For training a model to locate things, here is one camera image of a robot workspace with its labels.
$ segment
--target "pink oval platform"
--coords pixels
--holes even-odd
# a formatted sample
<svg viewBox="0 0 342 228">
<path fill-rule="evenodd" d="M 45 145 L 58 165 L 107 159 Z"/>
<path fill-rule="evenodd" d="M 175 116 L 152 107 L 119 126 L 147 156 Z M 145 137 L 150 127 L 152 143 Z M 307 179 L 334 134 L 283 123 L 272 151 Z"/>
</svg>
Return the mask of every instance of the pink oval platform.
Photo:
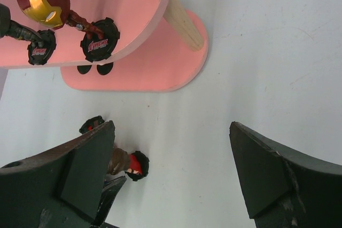
<svg viewBox="0 0 342 228">
<path fill-rule="evenodd" d="M 189 50 L 177 32 L 162 19 L 153 34 L 133 53 L 116 61 L 112 71 L 101 76 L 96 65 L 81 75 L 76 67 L 62 67 L 71 88 L 92 91 L 167 92 L 189 83 L 201 70 L 208 54 L 208 36 L 202 21 L 188 11 L 204 38 L 201 50 Z"/>
<path fill-rule="evenodd" d="M 29 20 L 19 9 L 16 0 L 0 2 L 10 8 L 12 20 L 34 30 L 45 29 Z M 171 2 L 178 4 L 177 0 L 170 0 Z M 194 13 L 187 11 L 195 27 L 189 24 L 191 22 L 185 17 L 185 12 L 181 11 L 183 7 L 174 6 L 175 9 L 171 10 L 171 7 L 167 9 L 168 4 L 169 0 L 71 0 L 72 10 L 90 22 L 106 17 L 114 20 L 121 38 L 108 60 L 94 62 L 91 70 L 81 75 L 76 66 L 90 64 L 85 60 L 80 47 L 84 33 L 65 26 L 56 31 L 57 48 L 44 66 L 28 64 L 28 42 L 2 38 L 0 67 L 61 66 L 66 84 L 78 90 L 176 90 L 189 83 L 201 70 L 208 54 L 208 35 L 202 21 Z M 197 28 L 203 39 L 201 49 L 190 50 L 175 28 L 165 20 L 164 15 L 167 19 L 177 20 L 177 25 L 173 26 L 187 24 Z M 105 76 L 99 75 L 96 65 L 108 62 L 114 62 L 113 69 Z"/>
<path fill-rule="evenodd" d="M 27 18 L 19 9 L 17 0 L 0 0 L 11 10 L 11 19 L 34 30 L 46 29 Z M 71 9 L 89 22 L 109 17 L 117 25 L 121 37 L 112 56 L 100 64 L 113 62 L 136 50 L 155 30 L 162 19 L 168 0 L 71 0 Z M 84 33 L 64 26 L 56 31 L 57 48 L 44 67 L 86 65 L 80 47 Z M 0 40 L 0 67 L 30 68 L 28 42 L 9 37 Z"/>
</svg>

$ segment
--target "small figure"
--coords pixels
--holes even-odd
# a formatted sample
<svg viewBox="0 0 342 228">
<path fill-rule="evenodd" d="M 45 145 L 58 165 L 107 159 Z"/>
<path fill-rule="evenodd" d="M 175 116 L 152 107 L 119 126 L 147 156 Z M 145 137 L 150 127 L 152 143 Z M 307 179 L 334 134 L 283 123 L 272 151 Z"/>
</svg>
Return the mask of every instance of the small figure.
<svg viewBox="0 0 342 228">
<path fill-rule="evenodd" d="M 44 65 L 56 49 L 55 34 L 51 30 L 38 32 L 11 20 L 10 9 L 0 4 L 0 38 L 8 36 L 16 40 L 31 42 L 28 46 L 28 57 L 31 65 Z"/>
<path fill-rule="evenodd" d="M 87 120 L 80 128 L 80 133 L 84 134 L 105 121 L 101 116 Z M 149 158 L 142 152 L 136 151 L 128 154 L 124 150 L 114 147 L 111 162 L 108 166 L 108 174 L 117 175 L 124 171 L 133 181 L 138 181 L 146 177 L 149 173 Z"/>
<path fill-rule="evenodd" d="M 65 24 L 85 32 L 81 42 L 86 60 L 108 59 L 113 52 L 120 33 L 110 18 L 89 23 L 71 10 L 70 0 L 17 0 L 23 13 L 29 18 L 54 30 Z"/>
</svg>

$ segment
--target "white floor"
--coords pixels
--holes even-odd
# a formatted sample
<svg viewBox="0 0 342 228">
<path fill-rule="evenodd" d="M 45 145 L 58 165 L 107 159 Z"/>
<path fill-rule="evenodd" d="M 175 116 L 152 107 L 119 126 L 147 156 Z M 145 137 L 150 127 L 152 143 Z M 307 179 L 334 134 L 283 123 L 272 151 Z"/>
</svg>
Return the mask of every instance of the white floor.
<svg viewBox="0 0 342 228">
<path fill-rule="evenodd" d="M 57 68 L 11 70 L 0 102 L 0 166 L 77 137 L 88 118 L 116 125 L 150 174 L 128 181 L 108 221 L 121 228 L 255 227 L 229 142 L 239 121 L 342 164 L 341 0 L 182 0 L 211 37 L 203 71 L 171 93 L 80 92 Z"/>
</svg>

